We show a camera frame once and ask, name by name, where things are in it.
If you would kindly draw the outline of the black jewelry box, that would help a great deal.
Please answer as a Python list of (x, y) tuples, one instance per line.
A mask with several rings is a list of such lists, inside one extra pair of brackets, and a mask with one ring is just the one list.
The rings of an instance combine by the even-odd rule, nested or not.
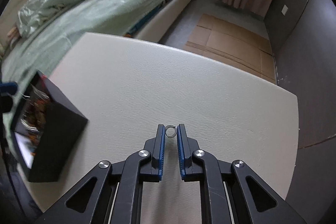
[(88, 119), (41, 71), (15, 110), (10, 133), (29, 182), (56, 182)]

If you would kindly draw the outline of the green bed sheet mattress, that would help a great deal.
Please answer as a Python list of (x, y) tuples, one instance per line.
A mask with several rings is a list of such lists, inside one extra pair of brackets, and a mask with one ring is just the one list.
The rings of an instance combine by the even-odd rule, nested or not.
[(85, 0), (65, 9), (27, 39), (16, 43), (1, 63), (2, 80), (24, 89), (36, 71), (49, 76), (86, 32), (123, 36), (158, 10), (165, 0)]

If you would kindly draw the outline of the white side table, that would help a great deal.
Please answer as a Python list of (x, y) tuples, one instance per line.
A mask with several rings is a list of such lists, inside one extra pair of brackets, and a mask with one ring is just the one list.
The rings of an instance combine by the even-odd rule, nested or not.
[(165, 126), (160, 182), (139, 223), (202, 223), (198, 182), (181, 178), (177, 127), (225, 162), (242, 160), (285, 200), (298, 145), (297, 97), (254, 75), (154, 43), (87, 33), (51, 81), (88, 118), (59, 182), (33, 186), (43, 213), (103, 160), (126, 160)]

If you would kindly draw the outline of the flattened cardboard on floor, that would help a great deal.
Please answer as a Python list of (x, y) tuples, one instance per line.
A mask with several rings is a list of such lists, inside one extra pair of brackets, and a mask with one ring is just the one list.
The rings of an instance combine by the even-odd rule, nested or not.
[(201, 16), (183, 49), (276, 82), (269, 40), (212, 15)]

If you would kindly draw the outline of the white wall socket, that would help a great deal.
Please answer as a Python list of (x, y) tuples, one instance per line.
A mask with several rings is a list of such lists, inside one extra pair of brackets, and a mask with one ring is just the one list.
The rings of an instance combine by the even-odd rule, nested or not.
[(284, 5), (283, 8), (282, 8), (282, 10), (281, 10), (282, 15), (285, 16), (286, 13), (287, 13), (287, 11), (288, 11), (288, 6), (287, 6), (287, 5)]

